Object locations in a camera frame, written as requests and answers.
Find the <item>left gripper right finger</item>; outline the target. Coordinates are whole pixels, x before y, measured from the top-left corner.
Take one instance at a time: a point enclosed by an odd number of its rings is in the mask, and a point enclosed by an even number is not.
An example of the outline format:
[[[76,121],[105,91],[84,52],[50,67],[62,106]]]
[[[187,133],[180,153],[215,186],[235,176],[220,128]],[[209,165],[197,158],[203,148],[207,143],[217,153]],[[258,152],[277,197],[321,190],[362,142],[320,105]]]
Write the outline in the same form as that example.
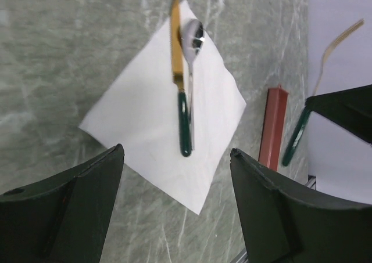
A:
[[[230,153],[249,262],[370,262],[371,205],[308,188]]]

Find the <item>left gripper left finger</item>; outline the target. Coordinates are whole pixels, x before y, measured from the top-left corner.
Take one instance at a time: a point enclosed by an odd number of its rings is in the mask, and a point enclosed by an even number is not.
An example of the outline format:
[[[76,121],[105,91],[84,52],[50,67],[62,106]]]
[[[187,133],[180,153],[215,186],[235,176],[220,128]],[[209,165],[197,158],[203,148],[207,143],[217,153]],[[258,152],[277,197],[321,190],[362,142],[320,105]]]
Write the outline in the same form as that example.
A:
[[[1,262],[99,262],[123,165],[118,144],[1,194]]]

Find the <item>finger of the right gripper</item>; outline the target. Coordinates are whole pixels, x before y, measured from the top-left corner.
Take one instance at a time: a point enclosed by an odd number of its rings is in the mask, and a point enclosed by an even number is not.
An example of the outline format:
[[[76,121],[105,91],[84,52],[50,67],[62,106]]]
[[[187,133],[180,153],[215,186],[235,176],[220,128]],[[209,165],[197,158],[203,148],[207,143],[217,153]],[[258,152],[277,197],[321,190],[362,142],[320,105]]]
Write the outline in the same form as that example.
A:
[[[305,107],[371,144],[371,85],[311,96]]]

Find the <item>white paper napkin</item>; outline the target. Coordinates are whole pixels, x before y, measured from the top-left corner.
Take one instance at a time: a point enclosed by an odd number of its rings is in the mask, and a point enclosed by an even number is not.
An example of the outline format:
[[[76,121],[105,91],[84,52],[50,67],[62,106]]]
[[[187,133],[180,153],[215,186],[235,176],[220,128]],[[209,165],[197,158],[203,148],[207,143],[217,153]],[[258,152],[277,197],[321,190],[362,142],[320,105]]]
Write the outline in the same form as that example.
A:
[[[189,157],[180,151],[177,105],[166,20],[89,110],[80,128],[104,147],[121,144],[130,168],[199,214],[246,107],[210,37],[194,62],[195,149]]]

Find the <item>gold knife green handle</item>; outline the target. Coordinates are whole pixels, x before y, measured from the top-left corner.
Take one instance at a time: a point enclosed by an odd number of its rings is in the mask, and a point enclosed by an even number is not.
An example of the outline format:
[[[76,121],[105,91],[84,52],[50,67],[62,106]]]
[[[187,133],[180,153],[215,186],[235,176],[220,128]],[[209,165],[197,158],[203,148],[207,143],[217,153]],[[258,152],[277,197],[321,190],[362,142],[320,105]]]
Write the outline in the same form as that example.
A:
[[[183,50],[180,42],[180,0],[172,0],[170,8],[170,45],[173,82],[178,90],[178,120],[180,152],[189,157],[192,152],[187,96],[184,85]]]

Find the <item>silver spoon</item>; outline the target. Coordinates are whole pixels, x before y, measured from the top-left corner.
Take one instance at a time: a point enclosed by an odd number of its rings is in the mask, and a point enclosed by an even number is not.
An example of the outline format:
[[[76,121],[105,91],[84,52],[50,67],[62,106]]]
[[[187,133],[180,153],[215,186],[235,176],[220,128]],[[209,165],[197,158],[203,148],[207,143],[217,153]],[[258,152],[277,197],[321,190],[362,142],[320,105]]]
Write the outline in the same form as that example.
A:
[[[191,19],[181,32],[182,49],[188,65],[188,100],[189,120],[193,126],[193,64],[205,41],[203,24],[198,19]]]

